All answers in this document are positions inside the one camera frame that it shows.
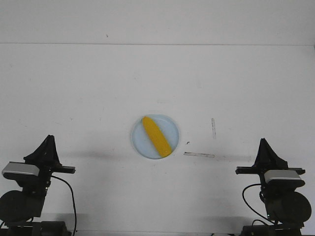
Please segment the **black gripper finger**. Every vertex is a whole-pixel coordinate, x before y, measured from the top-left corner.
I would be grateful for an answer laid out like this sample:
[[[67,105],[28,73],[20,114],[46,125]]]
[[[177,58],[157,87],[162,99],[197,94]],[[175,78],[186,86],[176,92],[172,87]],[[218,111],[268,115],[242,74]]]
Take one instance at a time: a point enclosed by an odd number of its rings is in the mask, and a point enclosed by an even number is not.
[[[267,140],[262,138],[260,140],[257,156],[252,167],[261,170],[287,170],[288,163],[278,157],[268,144]]]
[[[48,135],[33,153],[24,157],[24,161],[26,164],[38,167],[60,167],[61,163],[57,154],[55,137]]]

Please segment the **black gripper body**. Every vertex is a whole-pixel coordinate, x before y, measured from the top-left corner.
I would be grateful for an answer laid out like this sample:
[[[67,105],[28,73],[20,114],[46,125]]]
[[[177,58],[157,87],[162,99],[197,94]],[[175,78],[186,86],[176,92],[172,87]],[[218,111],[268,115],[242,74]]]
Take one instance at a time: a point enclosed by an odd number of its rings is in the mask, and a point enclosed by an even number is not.
[[[248,174],[248,175],[262,175],[267,172],[268,169],[260,169],[256,167],[237,167],[235,173],[238,174]],[[306,170],[302,168],[288,168],[287,171],[295,171],[298,175],[303,175]]]
[[[51,185],[51,178],[53,173],[74,174],[75,170],[75,167],[72,166],[41,166],[37,176],[36,193],[47,194],[47,190]]]

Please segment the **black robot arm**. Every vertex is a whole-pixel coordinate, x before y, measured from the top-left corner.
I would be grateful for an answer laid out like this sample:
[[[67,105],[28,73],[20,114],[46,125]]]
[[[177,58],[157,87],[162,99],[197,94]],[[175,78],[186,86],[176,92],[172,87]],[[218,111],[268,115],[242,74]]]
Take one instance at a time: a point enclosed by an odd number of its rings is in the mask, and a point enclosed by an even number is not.
[[[75,167],[60,163],[55,137],[48,135],[23,162],[10,161],[1,174],[15,181],[21,190],[11,190],[0,198],[2,236],[73,236],[64,221],[35,222],[40,217],[53,173],[74,174]]]
[[[290,168],[262,138],[255,162],[250,167],[237,167],[236,174],[258,175],[259,198],[266,216],[259,214],[261,224],[243,226],[243,236],[299,236],[312,214],[308,199],[296,189],[305,185],[301,179],[306,171]]]

